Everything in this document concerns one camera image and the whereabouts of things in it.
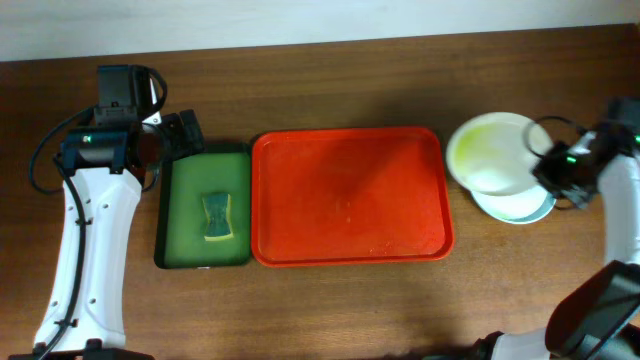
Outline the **cream white plate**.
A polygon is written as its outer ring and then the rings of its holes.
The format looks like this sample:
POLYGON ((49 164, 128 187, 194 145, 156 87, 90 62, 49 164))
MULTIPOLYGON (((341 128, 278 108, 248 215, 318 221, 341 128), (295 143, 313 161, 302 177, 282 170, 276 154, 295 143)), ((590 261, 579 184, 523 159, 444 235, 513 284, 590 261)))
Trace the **cream white plate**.
POLYGON ((547 132, 515 113, 476 116, 451 136, 446 164, 452 177, 469 191, 507 196, 537 185, 531 169, 552 147, 547 132))

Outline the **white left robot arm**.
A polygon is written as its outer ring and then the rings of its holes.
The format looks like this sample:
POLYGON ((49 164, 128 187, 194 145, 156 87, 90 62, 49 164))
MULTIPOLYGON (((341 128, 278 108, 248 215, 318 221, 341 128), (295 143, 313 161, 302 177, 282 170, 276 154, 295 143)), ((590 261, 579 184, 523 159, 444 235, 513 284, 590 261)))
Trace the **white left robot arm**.
POLYGON ((68 132, 53 158, 65 205, 55 280, 27 358, 142 358, 125 347, 122 299, 145 172, 203 150, 192 110, 100 119, 68 132))

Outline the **pale green plate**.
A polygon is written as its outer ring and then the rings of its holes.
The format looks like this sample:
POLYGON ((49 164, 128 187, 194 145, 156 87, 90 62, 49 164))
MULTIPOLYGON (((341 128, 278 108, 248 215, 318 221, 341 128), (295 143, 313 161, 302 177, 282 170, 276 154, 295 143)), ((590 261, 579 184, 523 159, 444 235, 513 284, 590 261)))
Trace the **pale green plate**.
POLYGON ((543 205, 548 192, 541 186, 534 186, 513 195, 487 195, 472 191, 471 196, 490 216, 511 221, 534 214, 543 205))

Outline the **light blue plate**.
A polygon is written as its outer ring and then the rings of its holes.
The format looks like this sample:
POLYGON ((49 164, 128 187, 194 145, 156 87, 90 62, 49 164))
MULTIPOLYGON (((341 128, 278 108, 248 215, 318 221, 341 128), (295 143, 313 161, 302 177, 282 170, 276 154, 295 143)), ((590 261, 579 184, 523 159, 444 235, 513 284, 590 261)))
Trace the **light blue plate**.
POLYGON ((551 195, 548 195, 537 210, 535 210, 533 213, 525 217, 507 218, 505 215, 500 214, 497 210, 489 210, 487 214, 492 218, 505 223, 515 224, 515 225, 525 225, 525 224, 531 224, 531 223, 537 222, 543 219, 544 217, 546 217, 554 209, 555 204, 556 204, 556 199, 551 195))

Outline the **yellow green sponge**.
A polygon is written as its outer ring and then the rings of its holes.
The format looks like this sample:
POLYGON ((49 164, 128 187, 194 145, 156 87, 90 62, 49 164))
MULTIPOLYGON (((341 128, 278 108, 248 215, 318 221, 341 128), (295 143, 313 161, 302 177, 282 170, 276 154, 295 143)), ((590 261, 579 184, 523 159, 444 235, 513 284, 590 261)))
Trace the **yellow green sponge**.
POLYGON ((231 195, 225 192, 208 193, 202 197, 207 219, 206 241, 223 241, 234 236, 231 224, 231 195))

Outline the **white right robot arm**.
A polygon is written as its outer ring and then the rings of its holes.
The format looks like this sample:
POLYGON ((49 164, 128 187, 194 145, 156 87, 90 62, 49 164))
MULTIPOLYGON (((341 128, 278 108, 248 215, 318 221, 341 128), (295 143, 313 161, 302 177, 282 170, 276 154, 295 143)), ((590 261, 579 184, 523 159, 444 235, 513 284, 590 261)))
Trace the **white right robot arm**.
POLYGON ((581 206, 604 202, 605 265, 566 297, 547 326, 530 333, 497 332, 478 340, 471 359, 636 359, 639 330, 639 144, 636 136, 590 131, 560 143, 533 170, 554 197, 581 206))

